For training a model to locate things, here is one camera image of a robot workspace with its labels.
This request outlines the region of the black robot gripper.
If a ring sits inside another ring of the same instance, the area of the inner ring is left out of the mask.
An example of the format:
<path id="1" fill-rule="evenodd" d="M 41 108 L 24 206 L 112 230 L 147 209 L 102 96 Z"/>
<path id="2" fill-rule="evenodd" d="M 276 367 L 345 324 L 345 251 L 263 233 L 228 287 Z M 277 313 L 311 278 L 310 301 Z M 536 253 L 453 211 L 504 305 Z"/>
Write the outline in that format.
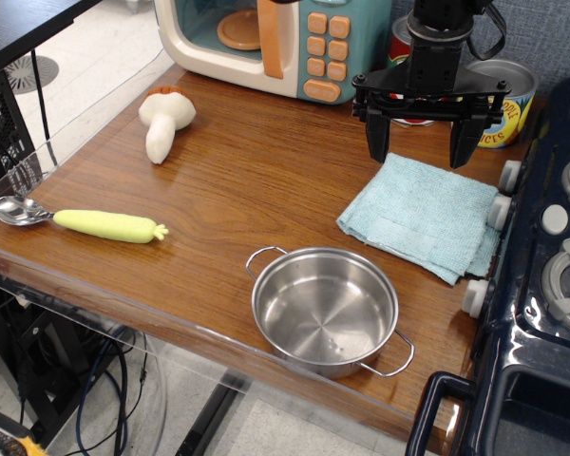
<path id="1" fill-rule="evenodd" d="M 487 15 L 501 34 L 485 52 L 472 43 L 474 18 Z M 454 122 L 449 164 L 468 164 L 485 124 L 503 115 L 506 82 L 460 66 L 464 46 L 484 61 L 504 47 L 505 21 L 491 1 L 416 1 L 407 16 L 411 38 L 406 60 L 398 66 L 362 73 L 352 80 L 352 114 L 366 122 L 370 156 L 384 163 L 390 147 L 390 119 Z"/>

